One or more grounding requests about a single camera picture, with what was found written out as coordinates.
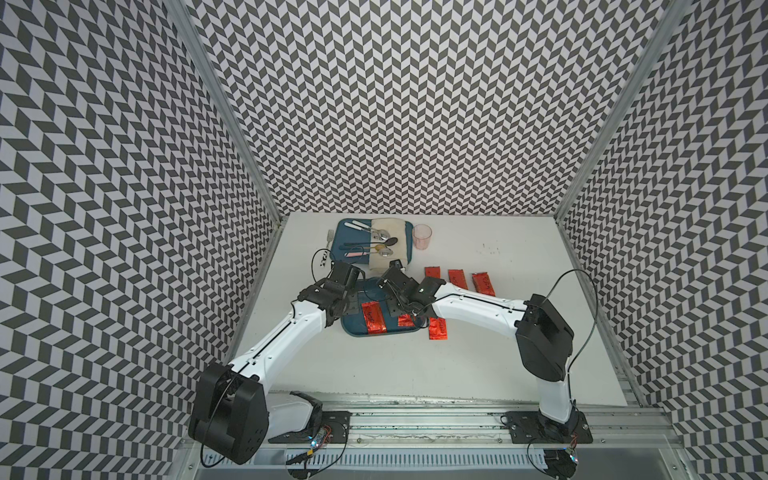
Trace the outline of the white handled knife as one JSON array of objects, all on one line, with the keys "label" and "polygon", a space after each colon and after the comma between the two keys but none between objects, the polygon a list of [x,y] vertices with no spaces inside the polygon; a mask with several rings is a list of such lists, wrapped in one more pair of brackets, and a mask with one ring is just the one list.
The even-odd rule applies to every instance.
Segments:
[{"label": "white handled knife", "polygon": [[344,223],[344,225],[345,225],[346,227],[348,227],[348,228],[351,228],[351,229],[355,229],[355,230],[358,230],[358,231],[367,231],[367,232],[372,232],[372,228],[371,228],[371,226],[370,226],[370,225],[368,225],[368,224],[365,224],[365,223],[363,223],[363,222],[359,222],[359,221],[347,221],[347,222],[345,222],[345,223]]}]

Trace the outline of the red tea bag in box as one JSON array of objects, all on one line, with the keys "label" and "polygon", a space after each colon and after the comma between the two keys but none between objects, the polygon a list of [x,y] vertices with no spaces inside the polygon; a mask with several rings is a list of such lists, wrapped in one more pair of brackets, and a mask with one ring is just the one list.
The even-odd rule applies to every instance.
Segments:
[{"label": "red tea bag in box", "polygon": [[361,310],[368,335],[378,335],[387,332],[386,321],[379,302],[369,301],[363,303]]}]

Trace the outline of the pink handled spoon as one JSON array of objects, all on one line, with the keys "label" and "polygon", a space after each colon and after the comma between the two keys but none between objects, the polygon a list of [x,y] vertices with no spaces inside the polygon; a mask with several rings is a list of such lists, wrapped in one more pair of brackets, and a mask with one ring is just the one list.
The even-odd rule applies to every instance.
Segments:
[{"label": "pink handled spoon", "polygon": [[370,255],[379,255],[387,257],[393,254],[393,250],[383,245],[375,245],[370,248],[362,248],[358,250],[351,250],[345,253],[346,258],[364,257]]}]

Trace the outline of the teal storage box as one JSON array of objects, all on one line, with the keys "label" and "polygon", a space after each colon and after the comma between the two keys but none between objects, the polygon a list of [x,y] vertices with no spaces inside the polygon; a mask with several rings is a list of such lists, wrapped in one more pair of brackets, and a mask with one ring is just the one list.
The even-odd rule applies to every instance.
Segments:
[{"label": "teal storage box", "polygon": [[417,332],[414,318],[399,307],[396,300],[378,286],[378,277],[359,281],[351,296],[347,313],[341,318],[343,330],[356,338]]}]

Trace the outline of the teal cutlery tray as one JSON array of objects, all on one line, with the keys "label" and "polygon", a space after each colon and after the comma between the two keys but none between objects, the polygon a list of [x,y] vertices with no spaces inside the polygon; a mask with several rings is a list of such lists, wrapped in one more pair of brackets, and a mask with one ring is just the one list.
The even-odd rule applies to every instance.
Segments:
[{"label": "teal cutlery tray", "polygon": [[[372,232],[358,231],[348,228],[344,225],[347,221],[359,221],[368,224],[371,226]],[[391,260],[400,260],[404,265],[408,265],[413,258],[413,227],[414,225],[411,222],[393,217],[377,217],[372,219],[344,218],[337,224],[331,251],[335,259],[366,266],[373,263],[373,269],[387,267]],[[343,244],[346,242],[380,241],[391,237],[397,237],[398,243],[389,246],[389,248],[393,250],[393,254],[390,256],[383,257],[379,255],[370,255],[355,258],[345,257],[345,253],[348,251],[371,247],[344,247]]]}]

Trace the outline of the aluminium front rail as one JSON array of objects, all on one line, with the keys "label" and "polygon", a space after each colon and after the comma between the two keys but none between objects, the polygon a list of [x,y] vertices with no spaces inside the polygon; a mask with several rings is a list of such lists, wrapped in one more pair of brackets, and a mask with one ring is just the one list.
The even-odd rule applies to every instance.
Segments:
[{"label": "aluminium front rail", "polygon": [[[523,447],[559,443],[531,402],[313,392],[326,411],[348,411],[353,447]],[[586,417],[565,438],[577,448],[679,449],[681,437],[658,408],[579,405]]]}]

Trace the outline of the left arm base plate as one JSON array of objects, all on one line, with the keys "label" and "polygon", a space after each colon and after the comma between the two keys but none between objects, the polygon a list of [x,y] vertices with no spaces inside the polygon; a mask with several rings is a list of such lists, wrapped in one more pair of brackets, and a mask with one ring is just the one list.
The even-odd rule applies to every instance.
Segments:
[{"label": "left arm base plate", "polygon": [[321,427],[331,430],[328,442],[330,444],[344,444],[348,439],[352,413],[350,411],[323,411],[320,417],[311,419],[308,426],[300,431],[288,432],[270,438],[270,444],[288,444],[308,446]]}]

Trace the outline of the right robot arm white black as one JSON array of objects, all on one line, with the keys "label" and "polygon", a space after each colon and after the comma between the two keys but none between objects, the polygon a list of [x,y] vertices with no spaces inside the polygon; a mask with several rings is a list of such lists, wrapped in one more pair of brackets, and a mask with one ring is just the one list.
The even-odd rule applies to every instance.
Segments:
[{"label": "right robot arm white black", "polygon": [[550,437],[577,429],[578,414],[568,384],[574,331],[546,296],[509,300],[472,292],[442,279],[418,282],[392,261],[377,286],[418,325],[431,318],[457,320],[515,340],[523,367],[537,380],[537,420]]}]

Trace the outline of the pink translucent cup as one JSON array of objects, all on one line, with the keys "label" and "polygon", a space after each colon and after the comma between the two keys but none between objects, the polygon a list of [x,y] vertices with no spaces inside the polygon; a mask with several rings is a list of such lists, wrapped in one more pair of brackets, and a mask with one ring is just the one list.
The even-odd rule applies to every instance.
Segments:
[{"label": "pink translucent cup", "polygon": [[413,227],[412,240],[413,246],[417,250],[426,250],[432,238],[433,230],[426,224],[418,224]]}]

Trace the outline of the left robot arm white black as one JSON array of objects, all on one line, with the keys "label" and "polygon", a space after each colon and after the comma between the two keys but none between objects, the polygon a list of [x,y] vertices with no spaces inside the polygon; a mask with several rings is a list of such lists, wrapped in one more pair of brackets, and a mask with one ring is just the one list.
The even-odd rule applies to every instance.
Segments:
[{"label": "left robot arm white black", "polygon": [[363,275],[352,264],[333,262],[330,273],[301,290],[285,318],[256,345],[227,363],[209,364],[197,381],[189,436],[240,465],[266,440],[297,434],[312,441],[322,430],[322,402],[270,390],[303,346],[346,314]]}]

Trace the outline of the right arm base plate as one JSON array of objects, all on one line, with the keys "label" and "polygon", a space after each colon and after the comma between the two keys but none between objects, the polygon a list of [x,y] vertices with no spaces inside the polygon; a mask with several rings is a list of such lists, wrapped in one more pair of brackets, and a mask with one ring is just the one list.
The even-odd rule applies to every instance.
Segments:
[{"label": "right arm base plate", "polygon": [[569,445],[592,444],[594,438],[586,416],[578,409],[571,412],[565,423],[558,423],[539,411],[508,411],[501,422],[514,444],[552,443]]}]

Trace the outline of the black handled spoon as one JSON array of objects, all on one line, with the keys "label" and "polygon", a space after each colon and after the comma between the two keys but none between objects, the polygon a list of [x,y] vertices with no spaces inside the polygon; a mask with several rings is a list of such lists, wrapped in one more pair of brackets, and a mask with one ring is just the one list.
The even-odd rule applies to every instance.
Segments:
[{"label": "black handled spoon", "polygon": [[369,241],[369,242],[346,242],[343,244],[344,247],[355,247],[355,246],[376,246],[376,245],[383,245],[383,246],[393,246],[398,243],[397,237],[391,237],[387,238],[386,240],[380,240],[380,241]]}]

